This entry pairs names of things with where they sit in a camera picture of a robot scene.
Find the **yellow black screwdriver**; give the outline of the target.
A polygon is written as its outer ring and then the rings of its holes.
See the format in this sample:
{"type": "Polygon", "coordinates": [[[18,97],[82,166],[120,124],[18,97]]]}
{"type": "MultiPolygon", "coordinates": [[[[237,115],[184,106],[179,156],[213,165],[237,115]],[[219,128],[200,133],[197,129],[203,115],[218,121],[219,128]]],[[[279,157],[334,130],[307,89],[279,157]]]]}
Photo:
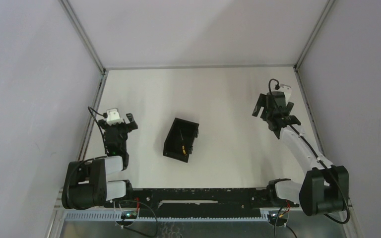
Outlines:
{"type": "Polygon", "coordinates": [[[184,156],[186,156],[187,155],[187,151],[186,151],[186,146],[185,146],[185,140],[184,140],[184,138],[183,138],[183,134],[182,134],[182,130],[180,129],[179,130],[179,133],[180,133],[180,137],[181,137],[181,148],[182,148],[182,153],[183,153],[183,155],[184,156]]]}

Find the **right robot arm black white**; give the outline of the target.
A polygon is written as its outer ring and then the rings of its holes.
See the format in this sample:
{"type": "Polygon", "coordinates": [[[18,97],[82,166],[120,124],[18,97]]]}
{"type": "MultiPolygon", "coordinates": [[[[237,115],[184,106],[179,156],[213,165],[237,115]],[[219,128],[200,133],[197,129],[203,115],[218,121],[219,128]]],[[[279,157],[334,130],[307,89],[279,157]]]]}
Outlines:
{"type": "Polygon", "coordinates": [[[308,142],[304,128],[295,115],[293,103],[283,92],[260,94],[252,116],[260,117],[268,129],[290,150],[304,173],[302,183],[290,178],[271,180],[267,201],[280,206],[291,201],[301,206],[307,216],[329,214],[348,209],[349,173],[344,166],[335,166],[308,142]]]}

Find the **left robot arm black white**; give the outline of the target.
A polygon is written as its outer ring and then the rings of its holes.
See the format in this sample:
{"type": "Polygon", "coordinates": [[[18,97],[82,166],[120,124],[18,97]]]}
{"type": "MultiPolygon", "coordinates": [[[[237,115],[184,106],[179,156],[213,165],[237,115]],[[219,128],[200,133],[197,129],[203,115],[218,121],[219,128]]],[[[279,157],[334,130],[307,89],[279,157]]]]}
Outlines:
{"type": "Polygon", "coordinates": [[[129,122],[117,112],[108,111],[107,117],[98,121],[106,155],[69,163],[61,197],[65,209],[86,210],[113,199],[124,207],[134,203],[129,180],[108,180],[108,175],[124,171],[129,165],[128,134],[138,125],[132,114],[126,117],[129,122]]]}

